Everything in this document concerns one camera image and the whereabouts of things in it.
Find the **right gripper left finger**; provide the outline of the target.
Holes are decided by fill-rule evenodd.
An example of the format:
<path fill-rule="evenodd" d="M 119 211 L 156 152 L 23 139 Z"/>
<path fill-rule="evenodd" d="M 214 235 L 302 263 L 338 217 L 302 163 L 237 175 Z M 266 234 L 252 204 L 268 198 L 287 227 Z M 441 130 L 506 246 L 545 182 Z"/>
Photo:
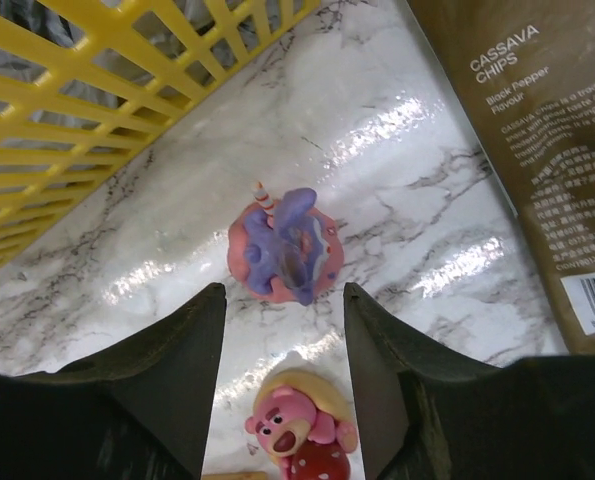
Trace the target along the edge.
<path fill-rule="evenodd" d="M 54 373 L 0 375 L 0 479 L 197 479 L 226 291 Z"/>

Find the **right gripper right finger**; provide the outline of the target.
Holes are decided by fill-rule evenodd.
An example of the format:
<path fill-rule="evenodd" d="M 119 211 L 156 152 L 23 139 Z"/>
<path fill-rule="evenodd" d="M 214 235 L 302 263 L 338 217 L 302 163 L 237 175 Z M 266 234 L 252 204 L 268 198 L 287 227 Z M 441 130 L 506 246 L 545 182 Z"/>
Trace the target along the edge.
<path fill-rule="evenodd" d="M 354 283 L 344 328 L 367 478 L 595 479 L 595 355 L 494 367 Z"/>

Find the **pink bear strawberry toy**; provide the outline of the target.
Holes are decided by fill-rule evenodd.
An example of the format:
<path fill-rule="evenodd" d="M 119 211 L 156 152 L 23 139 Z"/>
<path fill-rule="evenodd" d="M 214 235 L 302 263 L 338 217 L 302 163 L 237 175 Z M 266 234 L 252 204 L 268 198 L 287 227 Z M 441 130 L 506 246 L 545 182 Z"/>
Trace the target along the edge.
<path fill-rule="evenodd" d="M 348 456 L 359 436 L 345 397 L 325 378 L 303 369 L 266 377 L 244 428 L 283 479 L 351 477 Z"/>

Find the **purple creature pink donut toy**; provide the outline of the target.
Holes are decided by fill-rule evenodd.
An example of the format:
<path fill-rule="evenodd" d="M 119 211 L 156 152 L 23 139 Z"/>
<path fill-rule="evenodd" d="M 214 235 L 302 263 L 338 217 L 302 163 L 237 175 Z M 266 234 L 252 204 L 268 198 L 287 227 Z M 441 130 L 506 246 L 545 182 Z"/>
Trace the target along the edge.
<path fill-rule="evenodd" d="M 309 187 L 273 198 L 262 183 L 228 230 L 227 266 L 254 297 L 311 305 L 330 289 L 344 264 L 334 219 L 315 207 Z"/>

